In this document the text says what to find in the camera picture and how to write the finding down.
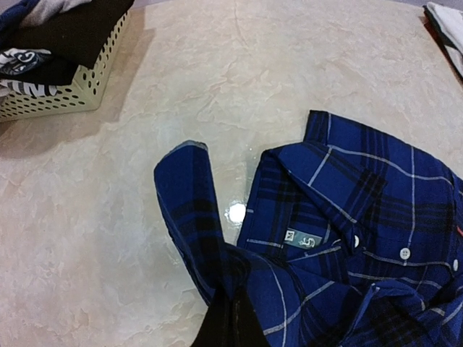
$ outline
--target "folded clothes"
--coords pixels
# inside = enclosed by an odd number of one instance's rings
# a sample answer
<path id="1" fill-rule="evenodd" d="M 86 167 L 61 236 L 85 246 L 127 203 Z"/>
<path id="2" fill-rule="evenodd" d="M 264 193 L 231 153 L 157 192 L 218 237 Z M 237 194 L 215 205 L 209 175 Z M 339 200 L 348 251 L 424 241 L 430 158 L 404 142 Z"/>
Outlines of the folded clothes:
<path id="1" fill-rule="evenodd" d="M 0 14 L 0 47 L 5 47 L 5 40 L 15 32 L 21 21 L 34 9 L 38 2 L 39 0 L 16 1 L 13 6 Z"/>
<path id="2" fill-rule="evenodd" d="M 15 76 L 39 67 L 51 59 L 50 51 L 45 49 L 25 50 L 11 48 L 0 52 L 0 72 Z"/>
<path id="3" fill-rule="evenodd" d="M 39 85 L 71 85 L 78 65 L 66 59 L 52 56 L 39 67 L 14 76 L 16 81 Z M 12 76 L 0 72 L 0 79 L 10 80 Z"/>
<path id="4" fill-rule="evenodd" d="M 36 27 L 58 13 L 65 13 L 74 7 L 91 1 L 92 0 L 40 0 L 32 12 L 22 20 L 20 27 Z"/>
<path id="5" fill-rule="evenodd" d="M 37 85 L 13 80 L 0 80 L 0 85 L 19 94 L 31 96 L 55 96 L 57 91 L 54 85 Z"/>
<path id="6" fill-rule="evenodd" d="M 451 63 L 463 77 L 463 12 L 429 2 L 425 13 L 441 39 Z"/>
<path id="7" fill-rule="evenodd" d="M 7 41 L 9 47 L 47 49 L 89 69 L 117 21 L 134 0 L 93 0 L 37 27 L 19 29 Z"/>

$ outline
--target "blue plaid shirt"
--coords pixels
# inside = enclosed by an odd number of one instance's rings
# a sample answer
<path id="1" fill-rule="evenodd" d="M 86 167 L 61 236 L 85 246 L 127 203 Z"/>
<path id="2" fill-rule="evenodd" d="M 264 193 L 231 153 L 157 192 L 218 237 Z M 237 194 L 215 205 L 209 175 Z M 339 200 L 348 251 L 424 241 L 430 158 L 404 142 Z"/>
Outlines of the blue plaid shirt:
<path id="1" fill-rule="evenodd" d="M 12 35 L 21 21 L 32 12 L 40 0 L 18 0 L 16 4 L 0 13 L 0 47 Z"/>
<path id="2" fill-rule="evenodd" d="M 303 142 L 262 154 L 236 246 L 204 144 L 154 176 L 205 302 L 245 288 L 271 346 L 461 345 L 463 181 L 431 155 L 311 111 Z"/>

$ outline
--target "marble countertop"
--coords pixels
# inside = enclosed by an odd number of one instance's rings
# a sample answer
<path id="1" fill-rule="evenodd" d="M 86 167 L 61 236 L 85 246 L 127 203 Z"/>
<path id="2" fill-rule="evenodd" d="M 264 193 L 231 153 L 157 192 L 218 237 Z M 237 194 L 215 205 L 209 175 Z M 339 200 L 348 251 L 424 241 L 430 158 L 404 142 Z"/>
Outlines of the marble countertop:
<path id="1" fill-rule="evenodd" d="M 226 240 L 260 153 L 323 109 L 463 175 L 463 89 L 422 9 L 383 0 L 174 0 L 132 11 L 99 110 L 0 125 L 0 344 L 184 347 L 205 305 L 153 167 L 206 142 Z"/>

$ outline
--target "white cloth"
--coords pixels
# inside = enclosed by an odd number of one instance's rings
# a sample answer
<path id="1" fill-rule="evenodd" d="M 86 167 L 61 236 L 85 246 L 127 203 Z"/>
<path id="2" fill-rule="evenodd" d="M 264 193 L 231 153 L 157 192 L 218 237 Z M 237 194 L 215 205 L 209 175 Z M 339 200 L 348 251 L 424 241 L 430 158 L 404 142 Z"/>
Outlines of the white cloth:
<path id="1" fill-rule="evenodd" d="M 57 88 L 55 85 L 37 85 L 35 83 L 20 82 L 14 80 L 0 80 L 0 86 L 13 90 L 16 93 L 31 96 L 55 96 Z"/>
<path id="2" fill-rule="evenodd" d="M 463 12 L 433 2 L 426 5 L 428 11 L 439 25 L 441 32 L 453 43 L 454 47 L 444 43 L 449 57 L 463 77 Z"/>
<path id="3" fill-rule="evenodd" d="M 76 6 L 91 1 L 92 0 L 40 0 L 32 12 L 22 20 L 20 27 L 36 27 L 58 13 L 67 12 Z"/>

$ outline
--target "laundry basket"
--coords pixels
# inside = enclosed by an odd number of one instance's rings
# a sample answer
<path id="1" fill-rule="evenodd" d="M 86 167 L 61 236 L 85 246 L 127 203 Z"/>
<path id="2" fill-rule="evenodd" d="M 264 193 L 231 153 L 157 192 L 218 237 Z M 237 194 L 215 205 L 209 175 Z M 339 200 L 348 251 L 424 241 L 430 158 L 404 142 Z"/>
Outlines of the laundry basket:
<path id="1" fill-rule="evenodd" d="M 101 104 L 112 64 L 127 29 L 129 12 L 111 31 L 93 69 L 77 68 L 71 85 L 58 86 L 55 96 L 29 96 L 10 93 L 0 106 L 0 122 L 52 114 L 90 111 Z"/>

